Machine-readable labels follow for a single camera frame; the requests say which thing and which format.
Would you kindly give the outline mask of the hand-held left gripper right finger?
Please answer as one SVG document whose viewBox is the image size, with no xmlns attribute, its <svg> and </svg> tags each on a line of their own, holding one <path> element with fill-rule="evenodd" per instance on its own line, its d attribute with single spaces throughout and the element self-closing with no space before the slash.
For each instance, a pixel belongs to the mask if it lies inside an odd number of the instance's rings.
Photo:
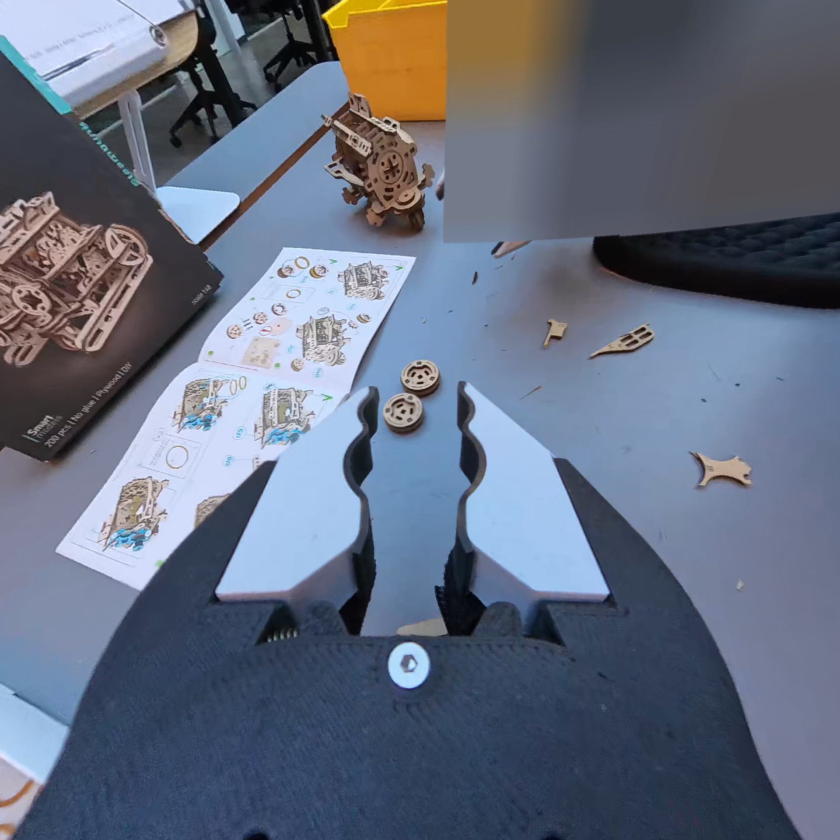
<svg viewBox="0 0 840 840">
<path fill-rule="evenodd" d="M 458 383 L 457 426 L 469 484 L 436 588 L 447 634 L 471 635 L 499 602 L 518 610 L 525 631 L 544 604 L 607 602 L 605 576 L 550 450 L 466 381 Z"/>
</svg>

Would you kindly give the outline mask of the assembled wooden model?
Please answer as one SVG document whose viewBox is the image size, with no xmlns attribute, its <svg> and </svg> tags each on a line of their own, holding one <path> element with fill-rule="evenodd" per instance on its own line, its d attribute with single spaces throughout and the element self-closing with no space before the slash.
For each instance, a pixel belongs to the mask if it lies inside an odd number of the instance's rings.
<svg viewBox="0 0 840 840">
<path fill-rule="evenodd" d="M 417 146 L 401 124 L 377 118 L 367 98 L 349 92 L 348 107 L 338 117 L 322 115 L 334 135 L 335 152 L 324 169 L 345 183 L 343 200 L 365 200 L 369 225 L 381 227 L 389 216 L 404 218 L 418 233 L 425 226 L 425 190 L 435 178 L 434 168 L 417 169 Z"/>
</svg>

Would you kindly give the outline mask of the yellow plastic bin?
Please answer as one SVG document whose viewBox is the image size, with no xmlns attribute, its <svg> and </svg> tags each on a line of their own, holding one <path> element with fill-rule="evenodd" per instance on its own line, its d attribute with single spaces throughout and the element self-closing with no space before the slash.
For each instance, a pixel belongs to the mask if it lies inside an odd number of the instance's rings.
<svg viewBox="0 0 840 840">
<path fill-rule="evenodd" d="M 322 19 L 350 91 L 374 116 L 446 120 L 446 1 L 344 1 Z"/>
</svg>

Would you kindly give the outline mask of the white desk leg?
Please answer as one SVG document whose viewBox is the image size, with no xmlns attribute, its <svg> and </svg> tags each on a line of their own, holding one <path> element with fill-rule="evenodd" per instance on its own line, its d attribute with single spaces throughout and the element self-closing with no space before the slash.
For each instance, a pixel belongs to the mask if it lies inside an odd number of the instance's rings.
<svg viewBox="0 0 840 840">
<path fill-rule="evenodd" d="M 225 1 L 206 2 L 222 36 L 227 52 L 234 58 L 238 67 L 249 79 L 257 79 L 259 68 L 253 51 L 250 49 L 244 26 L 238 16 L 231 13 Z"/>
</svg>

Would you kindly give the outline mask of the white stand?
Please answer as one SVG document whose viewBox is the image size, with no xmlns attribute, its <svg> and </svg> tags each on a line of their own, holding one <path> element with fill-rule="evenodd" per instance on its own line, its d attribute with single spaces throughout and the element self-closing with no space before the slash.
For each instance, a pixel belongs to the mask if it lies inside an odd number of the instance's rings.
<svg viewBox="0 0 840 840">
<path fill-rule="evenodd" d="M 130 90 L 119 97 L 122 127 L 129 144 L 133 175 L 155 198 L 162 213 L 194 244 L 231 217 L 241 204 L 234 192 L 179 186 L 157 186 L 145 132 L 140 94 Z"/>
</svg>

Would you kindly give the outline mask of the wooden desk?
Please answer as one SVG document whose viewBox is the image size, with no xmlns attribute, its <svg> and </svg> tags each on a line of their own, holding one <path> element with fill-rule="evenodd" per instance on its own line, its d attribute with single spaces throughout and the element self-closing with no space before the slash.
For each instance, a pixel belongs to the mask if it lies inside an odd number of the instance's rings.
<svg viewBox="0 0 840 840">
<path fill-rule="evenodd" d="M 117 103 L 124 119 L 140 113 L 140 89 L 179 67 L 197 44 L 198 15 L 194 6 L 144 35 L 120 40 L 58 80 L 54 87 L 70 106 L 70 115 L 87 121 Z"/>
</svg>

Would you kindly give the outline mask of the pointed wooden piece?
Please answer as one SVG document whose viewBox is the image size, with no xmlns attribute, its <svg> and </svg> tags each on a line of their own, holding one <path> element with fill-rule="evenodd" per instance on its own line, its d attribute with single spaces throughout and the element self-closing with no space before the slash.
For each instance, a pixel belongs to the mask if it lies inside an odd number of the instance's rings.
<svg viewBox="0 0 840 840">
<path fill-rule="evenodd" d="M 646 344 L 653 341 L 655 331 L 650 328 L 649 323 L 642 324 L 634 330 L 627 332 L 612 342 L 593 352 L 589 358 L 594 359 L 597 356 L 605 354 L 619 354 L 626 352 L 634 352 L 644 347 Z"/>
</svg>

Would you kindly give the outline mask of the dark model kit box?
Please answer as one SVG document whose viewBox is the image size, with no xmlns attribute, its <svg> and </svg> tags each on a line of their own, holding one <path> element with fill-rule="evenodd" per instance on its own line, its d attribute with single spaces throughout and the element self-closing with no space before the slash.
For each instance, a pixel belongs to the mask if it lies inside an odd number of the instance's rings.
<svg viewBox="0 0 840 840">
<path fill-rule="evenodd" d="M 223 275 L 2 47 L 1 440 L 72 446 Z"/>
</svg>

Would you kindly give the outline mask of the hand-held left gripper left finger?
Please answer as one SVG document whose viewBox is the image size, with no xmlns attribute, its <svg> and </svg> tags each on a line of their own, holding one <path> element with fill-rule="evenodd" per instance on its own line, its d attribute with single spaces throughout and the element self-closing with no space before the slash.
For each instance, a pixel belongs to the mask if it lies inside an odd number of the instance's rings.
<svg viewBox="0 0 840 840">
<path fill-rule="evenodd" d="M 300 616 L 329 602 L 359 635 L 375 582 L 371 511 L 380 396 L 349 395 L 274 463 L 215 594 L 222 602 L 279 601 Z"/>
</svg>

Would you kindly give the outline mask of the round wooden wheel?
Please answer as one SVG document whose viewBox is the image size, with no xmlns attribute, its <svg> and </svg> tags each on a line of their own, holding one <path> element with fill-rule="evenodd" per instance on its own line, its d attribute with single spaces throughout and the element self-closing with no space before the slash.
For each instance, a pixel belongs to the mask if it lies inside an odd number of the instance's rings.
<svg viewBox="0 0 840 840">
<path fill-rule="evenodd" d="M 407 364 L 401 372 L 401 384 L 404 392 L 416 396 L 428 396 L 439 387 L 441 374 L 435 362 L 415 360 Z"/>
<path fill-rule="evenodd" d="M 422 426 L 425 418 L 424 404 L 420 396 L 400 392 L 387 400 L 382 416 L 387 427 L 394 433 L 408 434 Z"/>
</svg>

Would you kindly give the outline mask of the black office chair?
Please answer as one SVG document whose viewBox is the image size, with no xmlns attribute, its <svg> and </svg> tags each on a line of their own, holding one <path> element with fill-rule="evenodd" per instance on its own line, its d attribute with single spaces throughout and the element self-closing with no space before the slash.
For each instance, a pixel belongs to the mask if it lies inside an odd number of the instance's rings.
<svg viewBox="0 0 840 840">
<path fill-rule="evenodd" d="M 266 81 L 279 92 L 284 87 L 281 75 L 294 64 L 299 69 L 314 67 L 324 61 L 336 60 L 338 53 L 329 33 L 324 15 L 338 1 L 267 1 L 261 9 L 276 14 L 282 21 L 287 42 L 263 67 Z M 301 19 L 306 25 L 307 36 L 300 40 L 292 34 L 289 16 Z"/>
<path fill-rule="evenodd" d="M 206 38 L 198 38 L 193 52 L 178 69 L 187 72 L 196 88 L 196 95 L 169 129 L 170 143 L 176 149 L 182 147 L 179 132 L 188 122 L 203 125 L 200 112 L 206 115 L 211 144 L 215 144 L 220 140 L 215 124 L 218 118 L 217 107 L 224 110 L 233 128 L 247 118 L 246 110 L 257 110 L 258 107 L 253 102 L 242 99 L 232 89 L 211 43 Z"/>
</svg>

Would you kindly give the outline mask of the black padded wrist rest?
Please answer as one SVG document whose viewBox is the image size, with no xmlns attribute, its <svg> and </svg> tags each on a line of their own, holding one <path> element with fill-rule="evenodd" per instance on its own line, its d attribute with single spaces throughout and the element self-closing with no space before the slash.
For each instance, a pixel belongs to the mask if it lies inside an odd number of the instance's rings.
<svg viewBox="0 0 840 840">
<path fill-rule="evenodd" d="M 605 270 L 654 287 L 839 309 L 839 213 L 601 236 L 592 251 Z"/>
</svg>

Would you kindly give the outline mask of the star-shaped wooden scrap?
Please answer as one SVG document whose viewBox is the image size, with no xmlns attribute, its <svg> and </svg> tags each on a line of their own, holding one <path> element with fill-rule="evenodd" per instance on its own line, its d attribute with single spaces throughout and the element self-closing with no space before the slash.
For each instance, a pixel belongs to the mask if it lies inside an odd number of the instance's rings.
<svg viewBox="0 0 840 840">
<path fill-rule="evenodd" d="M 730 480 L 742 487 L 750 487 L 752 467 L 739 456 L 727 459 L 711 458 L 697 451 L 689 452 L 700 467 L 700 479 L 697 488 L 708 486 L 713 480 Z"/>
</svg>

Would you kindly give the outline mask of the illustrated instruction booklet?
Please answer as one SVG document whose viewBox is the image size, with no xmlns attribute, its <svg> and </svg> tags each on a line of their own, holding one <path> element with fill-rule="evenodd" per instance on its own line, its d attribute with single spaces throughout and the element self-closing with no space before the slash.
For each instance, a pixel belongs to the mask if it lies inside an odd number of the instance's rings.
<svg viewBox="0 0 840 840">
<path fill-rule="evenodd" d="M 282 249 L 163 390 L 58 555 L 143 589 L 258 467 L 351 392 L 414 261 Z"/>
</svg>

